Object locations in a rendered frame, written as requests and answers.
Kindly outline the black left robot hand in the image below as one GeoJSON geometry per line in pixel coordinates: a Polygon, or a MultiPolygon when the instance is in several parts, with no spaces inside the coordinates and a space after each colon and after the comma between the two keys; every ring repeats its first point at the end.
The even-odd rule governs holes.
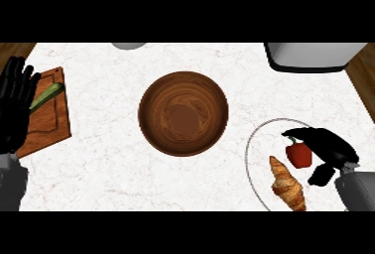
{"type": "Polygon", "coordinates": [[[0,73],[0,154],[15,153],[24,146],[40,78],[25,58],[11,57],[0,73]]]}

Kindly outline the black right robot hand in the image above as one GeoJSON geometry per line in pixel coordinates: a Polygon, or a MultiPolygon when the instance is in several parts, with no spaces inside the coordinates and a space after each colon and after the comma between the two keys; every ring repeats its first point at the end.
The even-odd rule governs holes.
{"type": "Polygon", "coordinates": [[[352,145],[325,128],[303,127],[287,130],[284,136],[303,141],[312,153],[322,160],[307,183],[325,187],[337,170],[355,170],[359,156],[352,145]]]}

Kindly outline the red bell pepper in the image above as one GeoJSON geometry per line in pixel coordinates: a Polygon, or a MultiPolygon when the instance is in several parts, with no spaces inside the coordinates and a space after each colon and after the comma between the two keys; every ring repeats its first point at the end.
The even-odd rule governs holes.
{"type": "Polygon", "coordinates": [[[297,169],[309,168],[312,165],[312,151],[304,143],[297,143],[293,137],[288,137],[293,144],[285,147],[287,158],[297,169]]]}

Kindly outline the white round placemat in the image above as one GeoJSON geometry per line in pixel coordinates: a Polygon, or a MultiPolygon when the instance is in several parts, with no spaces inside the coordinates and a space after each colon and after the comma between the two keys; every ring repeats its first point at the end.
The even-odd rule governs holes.
{"type": "MultiPolygon", "coordinates": [[[[324,161],[312,155],[312,165],[303,169],[297,169],[288,161],[285,147],[293,144],[293,141],[282,136],[282,132],[300,127],[307,127],[307,124],[296,119],[276,118],[265,122],[251,134],[245,149],[245,169],[256,202],[265,211],[291,211],[272,188],[276,177],[272,172],[270,156],[275,156],[301,184],[306,210],[349,211],[335,188],[340,171],[335,171],[325,187],[312,186],[307,179],[324,161]]],[[[372,184],[375,184],[375,125],[371,124],[366,127],[355,125],[349,128],[327,126],[327,128],[353,146],[359,156],[359,167],[355,172],[369,172],[374,178],[372,184]]]]}

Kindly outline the brown wooden bowl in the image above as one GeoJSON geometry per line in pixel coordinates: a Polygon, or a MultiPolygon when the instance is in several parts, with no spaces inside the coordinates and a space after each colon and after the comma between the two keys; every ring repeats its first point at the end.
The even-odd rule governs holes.
{"type": "Polygon", "coordinates": [[[195,156],[222,138],[229,103],[216,81],[194,71],[176,71],[149,85],[138,109],[139,127],[152,147],[176,157],[195,156]]]}

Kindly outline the green cucumber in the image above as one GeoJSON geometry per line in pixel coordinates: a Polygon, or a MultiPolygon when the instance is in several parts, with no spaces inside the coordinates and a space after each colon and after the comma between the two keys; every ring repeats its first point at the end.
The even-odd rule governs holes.
{"type": "Polygon", "coordinates": [[[65,91],[62,83],[53,83],[34,99],[30,107],[30,112],[34,113],[37,109],[65,91]]]}

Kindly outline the brown wooden cutting board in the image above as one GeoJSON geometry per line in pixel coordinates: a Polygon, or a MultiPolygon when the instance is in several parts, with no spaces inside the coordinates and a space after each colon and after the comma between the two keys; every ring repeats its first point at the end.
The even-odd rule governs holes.
{"type": "Polygon", "coordinates": [[[30,117],[27,141],[17,154],[24,158],[73,136],[67,92],[52,98],[30,117]]]}

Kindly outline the golden brown croissant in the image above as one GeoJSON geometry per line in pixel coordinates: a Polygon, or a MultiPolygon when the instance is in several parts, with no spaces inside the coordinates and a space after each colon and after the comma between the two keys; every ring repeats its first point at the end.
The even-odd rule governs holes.
{"type": "Polygon", "coordinates": [[[270,166],[275,175],[272,188],[276,196],[293,211],[306,211],[301,184],[275,156],[270,156],[270,166]]]}

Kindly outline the pale grey appliance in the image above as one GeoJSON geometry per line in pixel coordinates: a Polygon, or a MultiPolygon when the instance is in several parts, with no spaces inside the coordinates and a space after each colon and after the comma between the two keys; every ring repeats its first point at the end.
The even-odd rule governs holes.
{"type": "Polygon", "coordinates": [[[366,43],[265,43],[273,70],[331,73],[346,69],[366,43]]]}

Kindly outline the grey round object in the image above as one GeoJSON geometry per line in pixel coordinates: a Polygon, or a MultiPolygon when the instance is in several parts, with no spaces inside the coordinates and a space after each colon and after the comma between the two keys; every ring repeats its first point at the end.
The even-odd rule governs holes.
{"type": "Polygon", "coordinates": [[[141,47],[145,46],[146,43],[112,43],[112,45],[120,49],[120,50],[136,50],[141,47]]]}

